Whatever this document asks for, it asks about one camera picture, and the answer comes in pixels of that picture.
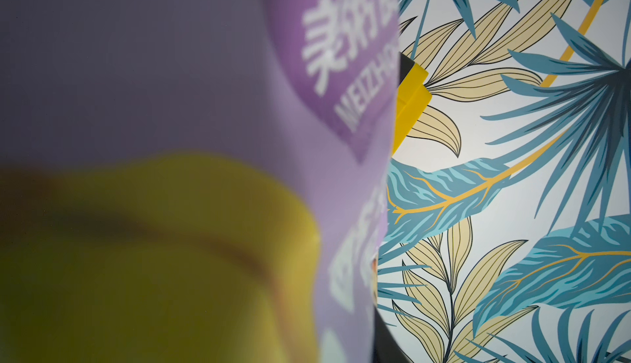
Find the purple oats bag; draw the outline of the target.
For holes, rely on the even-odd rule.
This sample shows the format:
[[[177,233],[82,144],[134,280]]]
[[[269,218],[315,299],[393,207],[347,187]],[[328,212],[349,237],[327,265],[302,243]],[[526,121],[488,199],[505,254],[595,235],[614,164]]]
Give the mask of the purple oats bag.
[[[1,0],[4,362],[370,362],[398,0]]]

